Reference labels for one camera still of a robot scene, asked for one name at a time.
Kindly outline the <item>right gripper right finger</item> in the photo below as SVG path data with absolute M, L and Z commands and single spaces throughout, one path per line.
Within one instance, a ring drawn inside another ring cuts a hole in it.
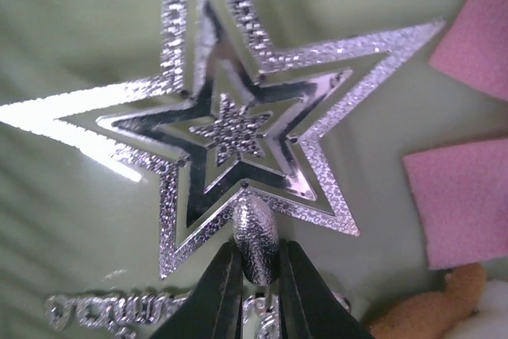
M 372 338 L 337 301 L 298 242 L 280 241 L 279 262 L 281 338 Z

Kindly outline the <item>green plastic basket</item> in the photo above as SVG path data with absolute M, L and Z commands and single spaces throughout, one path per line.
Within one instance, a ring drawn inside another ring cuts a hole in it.
M 443 17 L 464 0 L 254 0 L 288 47 Z M 1 0 L 1 100 L 78 91 L 152 74 L 160 0 Z M 433 70 L 423 48 L 324 139 L 359 237 L 281 216 L 357 317 L 435 287 L 402 155 L 507 134 L 507 105 Z M 166 280 L 157 275 L 156 178 L 115 174 L 76 148 L 1 127 L 1 335 L 105 338 L 44 315 L 52 294 L 185 291 L 231 234 L 225 227 Z

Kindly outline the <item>silver star tree topper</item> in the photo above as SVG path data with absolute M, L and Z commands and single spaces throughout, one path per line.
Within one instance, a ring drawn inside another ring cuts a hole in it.
M 162 0 L 156 75 L 1 108 L 3 123 L 116 164 L 122 175 L 159 176 L 161 279 L 226 225 L 245 195 L 358 235 L 321 139 L 445 25 L 278 49 L 252 0 L 223 2 L 255 75 L 211 0 Z

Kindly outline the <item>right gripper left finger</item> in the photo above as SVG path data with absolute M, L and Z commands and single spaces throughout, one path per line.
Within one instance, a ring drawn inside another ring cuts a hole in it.
M 242 337 L 243 271 L 232 241 L 224 243 L 182 306 L 152 339 Z

